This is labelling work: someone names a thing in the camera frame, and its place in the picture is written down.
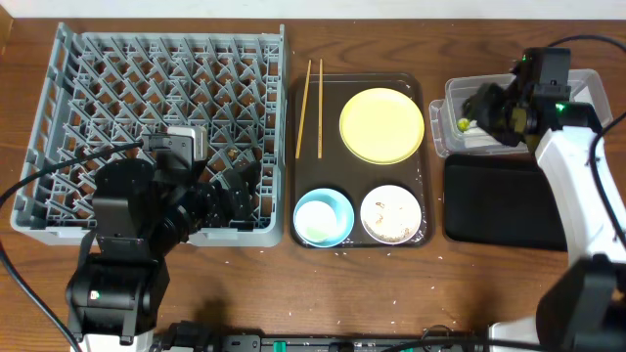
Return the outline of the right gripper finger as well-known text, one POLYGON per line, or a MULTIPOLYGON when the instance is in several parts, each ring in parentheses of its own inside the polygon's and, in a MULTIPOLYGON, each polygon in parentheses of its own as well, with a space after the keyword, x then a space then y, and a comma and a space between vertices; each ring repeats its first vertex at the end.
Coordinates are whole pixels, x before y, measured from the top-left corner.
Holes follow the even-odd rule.
POLYGON ((500 144, 516 147, 521 142, 521 136, 514 131, 511 118, 504 115, 478 115, 472 118, 479 128, 493 137, 500 144))
POLYGON ((496 83, 481 84, 462 104, 463 117, 478 122, 505 122, 508 92, 496 83))

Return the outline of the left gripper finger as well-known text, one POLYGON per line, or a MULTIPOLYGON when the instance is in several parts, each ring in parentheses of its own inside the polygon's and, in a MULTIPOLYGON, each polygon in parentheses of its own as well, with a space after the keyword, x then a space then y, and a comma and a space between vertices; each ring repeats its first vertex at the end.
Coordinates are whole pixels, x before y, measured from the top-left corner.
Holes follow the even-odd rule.
POLYGON ((259 161, 239 164, 235 169, 237 187, 242 190, 246 189, 247 193, 253 196, 261 179, 261 170, 262 165, 259 161))
POLYGON ((223 189, 229 193, 229 200, 233 210, 233 218, 229 225, 239 230, 251 230, 253 228, 253 196, 246 189, 237 187, 235 181, 235 169, 226 170, 223 173, 223 189))

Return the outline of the white napkin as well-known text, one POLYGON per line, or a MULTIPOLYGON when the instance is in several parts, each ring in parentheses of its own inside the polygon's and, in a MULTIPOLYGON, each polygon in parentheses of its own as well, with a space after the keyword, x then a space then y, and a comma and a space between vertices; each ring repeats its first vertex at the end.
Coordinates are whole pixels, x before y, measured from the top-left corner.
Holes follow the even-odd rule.
POLYGON ((478 127, 471 128, 464 132, 464 144, 468 149, 501 145, 495 138, 478 127))

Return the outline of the green orange snack wrapper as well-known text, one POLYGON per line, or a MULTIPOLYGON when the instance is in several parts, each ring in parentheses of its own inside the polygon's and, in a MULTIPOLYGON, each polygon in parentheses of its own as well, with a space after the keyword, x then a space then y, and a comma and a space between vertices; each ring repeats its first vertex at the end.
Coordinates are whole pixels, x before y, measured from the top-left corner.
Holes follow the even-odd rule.
POLYGON ((461 132, 466 132, 470 129, 471 121, 467 118, 461 118, 457 121, 457 127, 461 132))

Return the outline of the wooden chopstick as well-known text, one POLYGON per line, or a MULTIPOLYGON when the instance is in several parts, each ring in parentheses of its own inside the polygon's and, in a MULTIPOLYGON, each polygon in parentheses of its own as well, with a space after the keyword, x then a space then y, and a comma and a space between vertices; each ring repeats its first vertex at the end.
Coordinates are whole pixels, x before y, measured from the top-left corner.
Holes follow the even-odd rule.
POLYGON ((318 143, 317 157, 323 157, 323 99, 324 99, 324 62, 319 60, 319 83, 318 83, 318 143))
POLYGON ((306 116, 306 106, 307 106, 307 100, 308 100, 308 90, 309 90, 309 84, 310 84, 309 82, 310 82, 311 66, 312 66, 312 61, 309 60, 308 65, 307 65, 307 70, 306 70, 306 76, 304 80, 304 86, 303 86, 301 111, 300 111, 298 133, 297 133, 297 140, 296 140, 296 149, 295 149, 295 159, 299 159, 300 154, 301 154, 303 130, 304 130, 304 123, 305 123, 305 116, 306 116))

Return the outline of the white bowl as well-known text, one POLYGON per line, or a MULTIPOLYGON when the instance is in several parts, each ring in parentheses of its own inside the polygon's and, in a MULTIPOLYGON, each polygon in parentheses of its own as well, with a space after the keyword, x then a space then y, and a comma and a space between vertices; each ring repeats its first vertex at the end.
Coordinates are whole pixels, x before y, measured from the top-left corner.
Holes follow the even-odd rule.
POLYGON ((407 189, 382 185, 369 191, 360 206, 366 233, 376 242, 396 245, 411 240, 420 230, 423 211, 407 189))

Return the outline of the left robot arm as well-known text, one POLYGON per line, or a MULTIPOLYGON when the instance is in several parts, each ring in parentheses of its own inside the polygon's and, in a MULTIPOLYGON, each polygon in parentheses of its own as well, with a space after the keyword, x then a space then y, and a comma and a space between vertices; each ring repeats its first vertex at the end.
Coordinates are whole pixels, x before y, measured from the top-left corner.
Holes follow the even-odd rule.
POLYGON ((153 330, 169 284, 166 255, 203 227, 222 228, 252 213, 261 165, 228 169, 205 183, 202 161, 167 156, 114 161, 96 174, 97 227, 80 246, 67 285, 68 329, 82 342, 109 335, 129 346, 153 330))

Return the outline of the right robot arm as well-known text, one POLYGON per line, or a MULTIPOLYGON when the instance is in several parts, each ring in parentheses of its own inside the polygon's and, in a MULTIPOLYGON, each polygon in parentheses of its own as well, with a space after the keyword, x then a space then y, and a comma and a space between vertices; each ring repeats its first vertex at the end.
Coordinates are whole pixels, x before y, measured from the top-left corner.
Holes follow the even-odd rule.
POLYGON ((546 176, 564 229, 569 269, 532 318, 497 323, 495 348, 622 351, 625 306, 625 205, 604 158, 610 122, 588 101, 574 101, 568 77, 513 76, 503 85, 479 77, 463 115, 499 143, 520 143, 546 176))

